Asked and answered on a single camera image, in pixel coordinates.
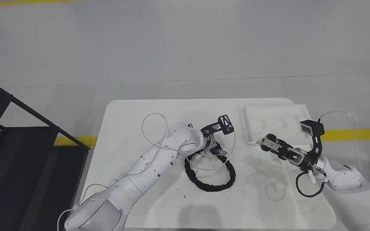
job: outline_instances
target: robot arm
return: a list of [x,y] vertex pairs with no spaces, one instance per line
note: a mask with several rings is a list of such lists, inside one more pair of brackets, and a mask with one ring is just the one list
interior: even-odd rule
[[[320,136],[324,134],[324,127],[320,121],[301,122],[301,131],[312,136],[313,148],[308,152],[293,148],[273,134],[268,134],[249,144],[259,145],[262,150],[270,151],[304,171],[296,179],[298,192],[307,197],[314,197],[323,191],[336,215],[349,230],[370,230],[369,182],[355,167],[341,165],[321,155]],[[299,190],[298,179],[304,173],[309,173],[313,182],[317,181],[321,184],[316,194],[305,195]]]
[[200,130],[175,124],[162,141],[152,146],[136,164],[109,188],[79,205],[65,221],[65,229],[123,230],[132,206],[174,165],[178,154],[191,155],[205,146]]

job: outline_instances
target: metal bar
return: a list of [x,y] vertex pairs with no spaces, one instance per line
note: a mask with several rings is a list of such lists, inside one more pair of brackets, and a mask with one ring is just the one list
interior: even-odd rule
[[41,114],[39,114],[37,111],[35,111],[34,109],[30,108],[25,103],[23,103],[22,101],[20,101],[16,97],[14,97],[14,95],[12,95],[10,93],[8,93],[8,94],[9,94],[9,96],[10,96],[10,98],[11,98],[11,100],[12,100],[12,102],[14,104],[16,104],[17,106],[19,106],[23,110],[27,111],[28,113],[30,113],[31,115],[33,115],[37,119],[41,120],[45,124],[49,125],[50,127],[56,128],[59,133],[61,133],[65,137],[69,138],[71,141],[75,142],[79,146],[85,147],[88,150],[90,149],[90,147],[87,147],[85,144],[81,143],[78,139],[76,139],[73,136],[71,136],[68,132],[64,131],[59,126],[57,126],[56,124],[54,124],[53,122],[51,122],[50,120],[48,120],[47,118],[45,118],[44,116],[42,116]]

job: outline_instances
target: small white object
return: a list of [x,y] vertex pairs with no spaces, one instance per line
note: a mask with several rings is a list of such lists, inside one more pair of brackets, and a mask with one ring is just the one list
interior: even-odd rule
[[311,178],[311,182],[313,183],[313,184],[315,184],[316,183],[316,179],[315,179],[315,177],[314,177],[314,175],[313,175],[313,173],[312,173],[312,170],[308,170],[308,175],[310,176],[310,178]]
[[250,141],[272,133],[288,144],[312,144],[312,138],[302,133],[299,125],[310,119],[306,105],[247,106],[244,117]]

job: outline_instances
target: camera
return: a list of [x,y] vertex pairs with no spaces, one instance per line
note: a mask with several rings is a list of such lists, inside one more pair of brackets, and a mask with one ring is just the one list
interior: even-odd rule
[[301,131],[309,136],[322,136],[325,134],[324,125],[313,120],[300,122]]

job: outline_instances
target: white table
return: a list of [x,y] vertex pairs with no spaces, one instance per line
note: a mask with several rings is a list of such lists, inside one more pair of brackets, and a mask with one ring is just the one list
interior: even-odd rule
[[[108,185],[126,172],[150,144],[141,132],[142,120],[152,112],[166,116],[169,126],[190,122],[195,128],[217,121],[228,114],[235,127],[236,146],[231,158],[236,171],[234,185],[221,192],[198,189],[184,172],[183,159],[145,194],[131,210],[128,228],[212,228],[212,229],[325,229],[334,226],[335,214],[323,195],[301,196],[295,188],[300,172],[287,161],[281,161],[259,147],[247,146],[248,134],[243,108],[249,105],[293,104],[276,99],[176,99],[116,100],[106,109],[97,145],[84,185]],[[150,117],[145,131],[152,140],[164,131],[160,117]],[[221,145],[230,151],[233,135],[217,134]],[[219,161],[208,155],[202,166],[212,168]],[[198,172],[202,181],[225,183],[227,171]],[[308,177],[300,179],[306,193],[318,189]],[[90,188],[87,197],[99,191]]]

